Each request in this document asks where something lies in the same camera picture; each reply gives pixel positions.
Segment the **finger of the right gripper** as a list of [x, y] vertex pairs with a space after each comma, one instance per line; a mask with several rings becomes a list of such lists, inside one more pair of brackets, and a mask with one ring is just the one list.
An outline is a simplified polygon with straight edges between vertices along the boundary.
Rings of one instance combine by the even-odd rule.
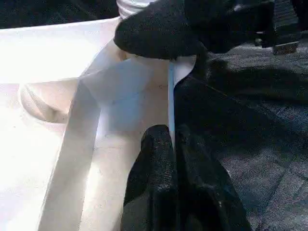
[[182, 0], [157, 0], [122, 20], [114, 43], [129, 54], [150, 59], [176, 60], [205, 54], [185, 16]]

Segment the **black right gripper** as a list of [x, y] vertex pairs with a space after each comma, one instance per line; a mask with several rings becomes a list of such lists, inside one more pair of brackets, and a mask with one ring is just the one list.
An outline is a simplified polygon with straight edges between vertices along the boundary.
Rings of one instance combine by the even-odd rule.
[[227, 53], [268, 30], [273, 10], [272, 0], [233, 0], [223, 15], [200, 23], [199, 40], [212, 53]]

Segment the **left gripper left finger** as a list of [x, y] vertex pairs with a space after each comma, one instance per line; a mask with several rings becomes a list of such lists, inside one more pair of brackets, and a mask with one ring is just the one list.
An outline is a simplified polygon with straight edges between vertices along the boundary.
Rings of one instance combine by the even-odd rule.
[[166, 125], [149, 127], [128, 174], [122, 230], [180, 229], [176, 160]]

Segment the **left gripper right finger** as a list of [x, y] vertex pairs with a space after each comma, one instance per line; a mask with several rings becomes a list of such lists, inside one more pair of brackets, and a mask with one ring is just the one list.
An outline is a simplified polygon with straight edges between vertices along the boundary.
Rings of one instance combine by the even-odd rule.
[[180, 219], [183, 231], [249, 231], [246, 210], [227, 170], [204, 139], [176, 133]]

